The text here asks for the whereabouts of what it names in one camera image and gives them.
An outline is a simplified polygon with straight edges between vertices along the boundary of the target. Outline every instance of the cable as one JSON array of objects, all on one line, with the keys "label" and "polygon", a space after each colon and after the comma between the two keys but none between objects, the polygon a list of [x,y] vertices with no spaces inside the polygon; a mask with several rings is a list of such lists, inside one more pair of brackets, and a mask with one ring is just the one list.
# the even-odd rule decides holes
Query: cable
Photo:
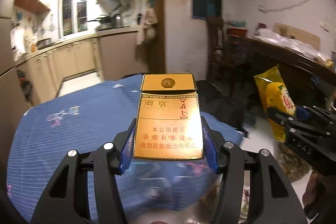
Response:
[{"label": "cable", "polygon": [[288,7],[282,8],[282,9],[263,10],[263,9],[259,8],[259,11],[261,11],[261,12],[263,12],[265,14],[266,13],[271,13],[271,12],[282,12],[282,11],[285,11],[285,10],[291,10],[291,9],[293,9],[295,7],[301,6],[302,4],[307,3],[308,1],[310,1],[310,0],[304,0],[304,1],[301,1],[301,2],[299,2],[297,4],[294,4],[292,6],[288,6]]}]

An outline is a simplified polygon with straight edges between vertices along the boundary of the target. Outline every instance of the silver screw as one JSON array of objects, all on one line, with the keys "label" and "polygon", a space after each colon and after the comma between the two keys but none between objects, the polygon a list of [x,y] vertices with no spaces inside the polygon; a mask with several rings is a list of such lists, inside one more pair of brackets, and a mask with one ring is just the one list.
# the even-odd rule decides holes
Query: silver screw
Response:
[{"label": "silver screw", "polygon": [[104,144],[104,149],[105,150],[110,150],[112,148],[113,148],[113,143],[106,143],[106,144]]},{"label": "silver screw", "polygon": [[68,156],[69,157],[74,157],[74,156],[76,156],[76,154],[77,154],[77,151],[76,150],[70,150],[69,152],[68,152]]},{"label": "silver screw", "polygon": [[267,149],[262,149],[261,154],[265,157],[269,156],[269,151]]},{"label": "silver screw", "polygon": [[228,148],[228,149],[231,149],[231,148],[234,147],[234,144],[231,143],[231,142],[226,142],[226,143],[224,144],[224,146],[225,146],[226,148]]}]

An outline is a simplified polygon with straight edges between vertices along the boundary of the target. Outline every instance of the round emblem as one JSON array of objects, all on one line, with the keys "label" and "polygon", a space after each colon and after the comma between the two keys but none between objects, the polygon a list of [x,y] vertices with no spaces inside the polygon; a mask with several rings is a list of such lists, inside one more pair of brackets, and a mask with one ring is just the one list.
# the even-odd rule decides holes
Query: round emblem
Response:
[{"label": "round emblem", "polygon": [[164,78],[161,81],[161,86],[163,86],[165,89],[171,89],[175,85],[175,80],[172,78]]}]

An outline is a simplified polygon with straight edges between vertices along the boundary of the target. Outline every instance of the countertop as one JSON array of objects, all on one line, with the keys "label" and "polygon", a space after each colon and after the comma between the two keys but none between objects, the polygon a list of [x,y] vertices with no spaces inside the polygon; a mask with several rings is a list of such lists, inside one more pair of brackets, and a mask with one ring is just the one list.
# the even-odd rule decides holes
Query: countertop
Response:
[{"label": "countertop", "polygon": [[139,30],[140,30],[139,26],[134,26],[134,27],[124,27],[124,28],[117,28],[117,29],[105,30],[105,31],[99,31],[99,32],[84,31],[84,32],[81,32],[80,35],[60,39],[58,42],[56,42],[54,45],[52,45],[50,47],[44,48],[42,50],[38,50],[37,52],[33,52],[31,54],[27,54],[27,55],[19,58],[18,60],[16,60],[14,63],[15,63],[15,66],[19,66],[23,62],[26,62],[27,60],[29,60],[29,59],[37,56],[37,55],[40,55],[42,53],[48,52],[48,51],[50,51],[52,49],[55,49],[57,47],[62,47],[64,45],[67,45],[67,44],[70,44],[70,43],[73,43],[73,42],[77,42],[77,41],[81,41],[81,40],[85,40],[85,39],[90,39],[90,38],[99,38],[99,37],[104,37],[104,36],[119,34],[119,33],[137,32]]}]

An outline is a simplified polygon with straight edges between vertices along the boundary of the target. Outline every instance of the yellow plastic package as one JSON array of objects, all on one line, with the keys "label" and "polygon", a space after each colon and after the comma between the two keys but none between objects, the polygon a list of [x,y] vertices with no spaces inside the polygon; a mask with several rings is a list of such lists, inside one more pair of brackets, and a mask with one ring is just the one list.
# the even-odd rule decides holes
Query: yellow plastic package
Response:
[{"label": "yellow plastic package", "polygon": [[[262,74],[254,76],[258,87],[261,103],[264,111],[268,107],[275,107],[282,112],[294,116],[296,107],[289,97],[288,90],[283,82],[278,67],[273,67]],[[268,119],[274,137],[277,141],[284,142],[286,135],[284,127]]]}]

